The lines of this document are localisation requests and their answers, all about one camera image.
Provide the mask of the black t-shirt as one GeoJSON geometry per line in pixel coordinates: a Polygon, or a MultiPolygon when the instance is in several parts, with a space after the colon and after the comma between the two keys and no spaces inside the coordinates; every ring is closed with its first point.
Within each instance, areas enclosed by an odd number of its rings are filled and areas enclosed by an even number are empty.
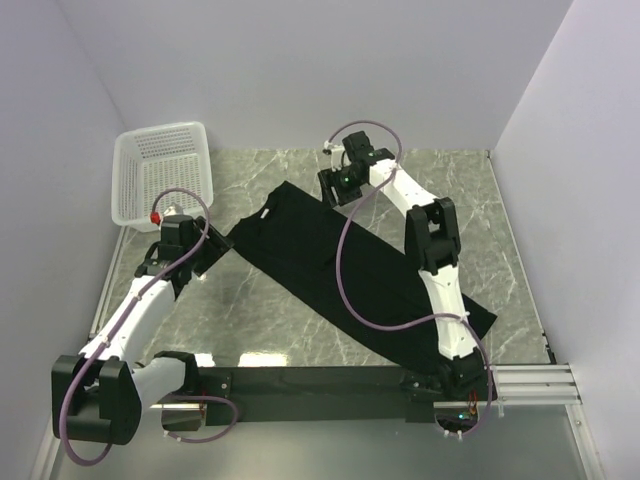
{"type": "MultiPolygon", "coordinates": [[[[297,186],[283,182],[263,207],[240,220],[229,237],[235,250],[341,331],[413,372],[434,375],[442,361],[436,326],[404,331],[371,329],[345,307],[335,259],[346,218],[297,186]]],[[[357,313],[383,326],[429,315],[431,303],[417,270],[393,246],[356,223],[342,253],[342,280],[357,313]]]]}

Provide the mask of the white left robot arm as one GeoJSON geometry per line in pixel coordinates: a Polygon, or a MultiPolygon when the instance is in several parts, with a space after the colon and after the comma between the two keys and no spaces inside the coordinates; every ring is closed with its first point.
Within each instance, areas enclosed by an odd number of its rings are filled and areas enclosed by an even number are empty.
{"type": "Polygon", "coordinates": [[[200,388],[192,353],[162,351],[144,367],[136,361],[180,294],[231,248],[204,217],[165,217],[160,238],[136,268],[124,300],[102,330],[76,355],[51,370],[54,435],[105,445],[129,443],[142,414],[171,395],[193,399],[200,388]]]}

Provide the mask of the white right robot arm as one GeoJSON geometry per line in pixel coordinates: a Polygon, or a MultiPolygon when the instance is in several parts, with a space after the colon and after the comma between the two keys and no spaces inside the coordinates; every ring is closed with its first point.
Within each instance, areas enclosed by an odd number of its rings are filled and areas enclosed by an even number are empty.
{"type": "Polygon", "coordinates": [[[339,236],[335,273],[339,295],[347,310],[363,325],[378,331],[408,330],[423,323],[436,323],[439,365],[439,387],[452,399],[466,398],[487,385],[487,399],[494,398],[494,375],[488,354],[469,324],[471,312],[464,305],[459,280],[461,241],[454,202],[438,197],[415,180],[400,166],[403,152],[376,149],[363,131],[351,133],[340,145],[330,136],[322,152],[330,157],[331,166],[318,173],[322,200],[331,207],[355,202],[357,207],[369,200],[361,187],[369,185],[373,193],[381,193],[405,219],[404,249],[428,294],[433,312],[418,320],[397,326],[375,324],[356,312],[346,295],[342,280],[342,253],[353,222],[347,217],[339,236]]]}

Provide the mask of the white plastic basket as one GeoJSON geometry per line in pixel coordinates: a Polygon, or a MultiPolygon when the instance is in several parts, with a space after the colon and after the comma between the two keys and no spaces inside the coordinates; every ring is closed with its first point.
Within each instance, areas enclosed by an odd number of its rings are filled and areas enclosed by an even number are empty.
{"type": "Polygon", "coordinates": [[[213,182],[206,129],[197,121],[141,128],[115,141],[111,218],[120,227],[151,232],[154,202],[164,212],[176,204],[191,216],[213,203],[213,182]]]}

